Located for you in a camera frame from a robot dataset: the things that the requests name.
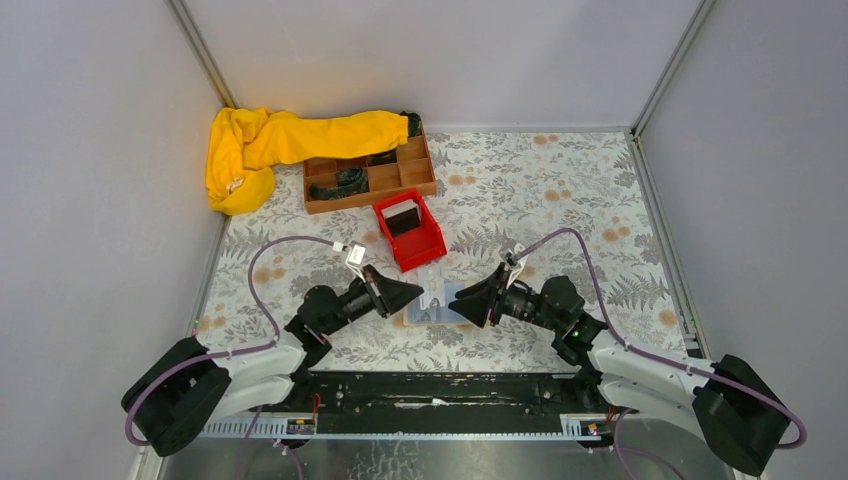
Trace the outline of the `beige card holder wallet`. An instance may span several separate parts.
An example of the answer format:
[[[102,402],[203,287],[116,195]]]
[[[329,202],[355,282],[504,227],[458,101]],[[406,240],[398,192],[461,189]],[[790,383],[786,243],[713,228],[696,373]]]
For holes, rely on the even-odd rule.
[[[450,310],[448,303],[464,288],[461,282],[449,282],[426,290],[418,300],[410,303],[403,312],[404,326],[462,325],[466,319]]]

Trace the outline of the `red plastic bin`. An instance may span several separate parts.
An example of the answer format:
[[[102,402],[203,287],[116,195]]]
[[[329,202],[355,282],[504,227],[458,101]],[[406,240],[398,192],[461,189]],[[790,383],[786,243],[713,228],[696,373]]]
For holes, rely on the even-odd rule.
[[[420,207],[421,226],[397,238],[389,235],[381,211],[390,206],[415,202]],[[441,227],[417,190],[408,190],[381,200],[372,206],[380,231],[389,242],[393,257],[401,272],[408,272],[434,262],[447,254]]]

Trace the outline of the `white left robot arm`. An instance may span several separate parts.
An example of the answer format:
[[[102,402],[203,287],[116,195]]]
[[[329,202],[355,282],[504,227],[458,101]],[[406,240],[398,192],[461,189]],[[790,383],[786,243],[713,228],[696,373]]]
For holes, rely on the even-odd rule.
[[[309,289],[288,336],[269,345],[212,353],[196,338],[179,340],[125,394],[125,432],[157,455],[173,455],[210,422],[286,401],[297,382],[331,350],[329,335],[376,312],[389,317],[416,301],[421,286],[364,267],[348,289]]]

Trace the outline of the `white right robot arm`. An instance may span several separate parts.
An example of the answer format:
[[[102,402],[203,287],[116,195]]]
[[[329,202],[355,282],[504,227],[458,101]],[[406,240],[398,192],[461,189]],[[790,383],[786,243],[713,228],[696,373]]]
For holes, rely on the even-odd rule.
[[[557,355],[588,375],[604,401],[690,432],[747,475],[764,472],[789,428],[783,402],[746,361],[726,355],[711,362],[617,338],[608,323],[586,312],[566,276],[534,291],[502,263],[457,292],[448,307],[478,327],[508,316],[553,332]]]

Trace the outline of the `black card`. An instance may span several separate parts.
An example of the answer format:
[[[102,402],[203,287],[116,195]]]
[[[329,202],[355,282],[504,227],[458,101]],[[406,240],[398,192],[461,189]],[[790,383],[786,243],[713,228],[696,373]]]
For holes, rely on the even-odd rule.
[[[420,207],[415,202],[399,203],[381,211],[389,235],[397,238],[421,226]]]

